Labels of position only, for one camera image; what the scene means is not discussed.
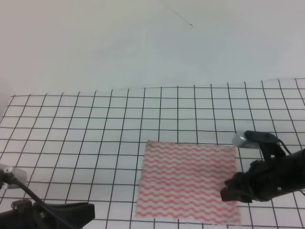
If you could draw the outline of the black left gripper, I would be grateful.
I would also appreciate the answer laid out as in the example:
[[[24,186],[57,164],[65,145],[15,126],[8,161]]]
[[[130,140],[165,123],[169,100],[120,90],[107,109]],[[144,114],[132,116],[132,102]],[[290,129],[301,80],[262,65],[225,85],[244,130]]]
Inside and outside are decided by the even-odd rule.
[[[47,206],[77,229],[82,229],[95,219],[95,206],[91,203],[47,204]],[[69,229],[55,217],[41,212],[38,205],[32,204],[30,200],[13,201],[11,208],[12,210],[0,214],[1,229],[47,229],[48,226],[50,229]]]

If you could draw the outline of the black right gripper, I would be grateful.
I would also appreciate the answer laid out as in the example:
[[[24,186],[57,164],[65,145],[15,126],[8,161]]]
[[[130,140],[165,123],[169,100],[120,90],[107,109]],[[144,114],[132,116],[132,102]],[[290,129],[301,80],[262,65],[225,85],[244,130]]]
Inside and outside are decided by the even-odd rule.
[[[286,177],[288,158],[256,160],[250,164],[248,171],[235,173],[225,181],[225,187],[220,191],[222,201],[252,203],[253,200],[271,200],[290,193]]]

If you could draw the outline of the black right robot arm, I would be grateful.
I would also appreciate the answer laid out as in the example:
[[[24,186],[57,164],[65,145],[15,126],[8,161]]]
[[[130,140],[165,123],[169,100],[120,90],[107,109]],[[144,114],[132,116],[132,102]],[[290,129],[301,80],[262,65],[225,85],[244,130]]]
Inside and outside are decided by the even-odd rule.
[[[224,182],[222,201],[267,202],[305,188],[305,151],[300,150],[270,161],[256,160],[247,172],[237,172]]]

